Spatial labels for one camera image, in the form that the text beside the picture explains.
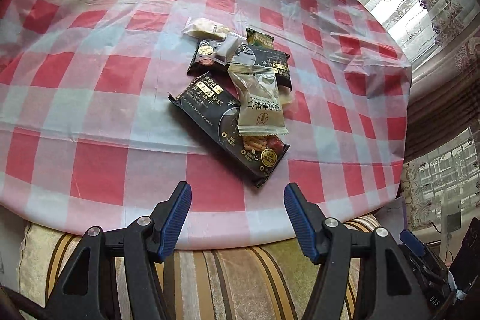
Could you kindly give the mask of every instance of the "table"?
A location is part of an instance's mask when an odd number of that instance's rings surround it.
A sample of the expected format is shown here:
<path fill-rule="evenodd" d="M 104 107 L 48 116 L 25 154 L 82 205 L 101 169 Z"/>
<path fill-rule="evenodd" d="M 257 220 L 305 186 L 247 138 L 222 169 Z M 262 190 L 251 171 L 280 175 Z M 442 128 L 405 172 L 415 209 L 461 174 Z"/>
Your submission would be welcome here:
<path fill-rule="evenodd" d="M 294 236 L 290 181 L 342 221 L 397 193 L 411 67 L 356 0 L 3 0 L 0 16 L 0 201 L 26 219 L 120 228 L 187 180 L 178 247 L 235 247 Z M 181 31 L 200 16 L 291 54 L 291 148 L 260 190 L 168 102 L 191 80 Z"/>

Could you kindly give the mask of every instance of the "silver bolt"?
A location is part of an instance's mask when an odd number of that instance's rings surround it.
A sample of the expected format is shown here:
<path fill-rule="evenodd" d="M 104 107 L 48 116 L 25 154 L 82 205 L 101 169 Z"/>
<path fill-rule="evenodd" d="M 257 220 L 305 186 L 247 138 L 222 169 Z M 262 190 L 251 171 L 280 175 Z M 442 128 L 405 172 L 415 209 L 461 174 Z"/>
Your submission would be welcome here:
<path fill-rule="evenodd" d="M 93 226 L 88 230 L 89 236 L 97 236 L 100 233 L 100 228 L 97 226 Z"/>
<path fill-rule="evenodd" d="M 147 226 L 148 224 L 150 224 L 150 217 L 148 216 L 143 216 L 143 217 L 140 217 L 138 220 L 137 220 L 137 223 L 138 225 L 140 226 Z"/>
<path fill-rule="evenodd" d="M 383 227 L 380 227 L 380 228 L 377 228 L 377 230 L 375 231 L 377 233 L 378 236 L 380 236 L 381 238 L 384 238 L 386 236 L 388 236 L 388 231 L 387 229 L 383 228 Z"/>
<path fill-rule="evenodd" d="M 335 228 L 338 226 L 338 220 L 329 217 L 325 220 L 325 225 L 329 226 L 330 228 Z"/>

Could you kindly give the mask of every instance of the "snack package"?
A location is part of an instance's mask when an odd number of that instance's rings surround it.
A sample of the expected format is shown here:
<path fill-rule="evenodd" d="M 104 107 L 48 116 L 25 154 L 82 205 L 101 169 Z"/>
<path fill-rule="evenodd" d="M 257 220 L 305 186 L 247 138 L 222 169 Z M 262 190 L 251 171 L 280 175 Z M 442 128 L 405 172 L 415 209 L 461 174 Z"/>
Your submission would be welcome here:
<path fill-rule="evenodd" d="M 215 51 L 215 58 L 226 63 L 235 54 L 240 44 L 246 40 L 246 37 L 239 36 L 237 33 L 230 32 L 226 35 L 225 41 Z"/>
<path fill-rule="evenodd" d="M 182 33 L 198 39 L 224 40 L 230 29 L 206 18 L 188 18 Z"/>
<path fill-rule="evenodd" d="M 268 34 L 247 28 L 247 43 L 250 45 L 273 49 L 273 40 L 274 38 Z"/>
<path fill-rule="evenodd" d="M 201 40 L 190 62 L 187 75 L 198 76 L 208 71 L 227 72 L 228 64 L 239 63 L 246 65 L 261 65 L 271 67 L 277 76 L 278 86 L 292 89 L 290 71 L 287 60 L 290 55 L 275 49 L 261 48 L 254 45 L 241 44 L 229 62 L 215 58 L 214 52 L 218 50 L 222 41 Z"/>
<path fill-rule="evenodd" d="M 240 102 L 218 85 L 210 72 L 194 79 L 177 98 L 170 95 L 169 100 L 225 150 L 256 187 L 265 183 L 290 147 L 277 136 L 240 136 Z"/>
<path fill-rule="evenodd" d="M 239 134 L 270 136 L 289 133 L 273 68 L 231 64 L 229 75 L 240 100 Z"/>

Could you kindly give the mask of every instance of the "checkered tablecloth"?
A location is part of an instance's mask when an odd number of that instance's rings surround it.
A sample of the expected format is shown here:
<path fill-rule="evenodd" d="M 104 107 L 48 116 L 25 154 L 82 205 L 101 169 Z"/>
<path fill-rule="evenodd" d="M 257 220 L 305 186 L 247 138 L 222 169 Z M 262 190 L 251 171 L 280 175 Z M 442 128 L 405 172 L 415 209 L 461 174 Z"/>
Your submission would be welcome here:
<path fill-rule="evenodd" d="M 167 99 L 191 80 L 181 31 L 201 16 L 291 54 L 291 148 L 259 190 Z M 187 180 L 178 247 L 233 247 L 294 236 L 290 181 L 341 220 L 397 193 L 411 67 L 356 0 L 3 0 L 0 17 L 0 200 L 26 219 L 119 228 Z"/>

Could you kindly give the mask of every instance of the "plastic tablecloth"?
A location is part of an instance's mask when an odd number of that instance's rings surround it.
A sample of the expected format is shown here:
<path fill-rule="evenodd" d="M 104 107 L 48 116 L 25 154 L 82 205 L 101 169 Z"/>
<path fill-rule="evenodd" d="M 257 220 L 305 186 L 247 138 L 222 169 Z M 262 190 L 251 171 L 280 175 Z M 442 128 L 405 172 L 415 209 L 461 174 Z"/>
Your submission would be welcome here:
<path fill-rule="evenodd" d="M 291 148 L 259 190 L 167 99 L 201 16 L 291 54 Z M 356 0 L 3 0 L 0 17 L 0 201 L 26 219 L 116 229 L 187 180 L 178 247 L 234 247 L 294 236 L 288 182 L 343 221 L 397 193 L 411 67 Z"/>

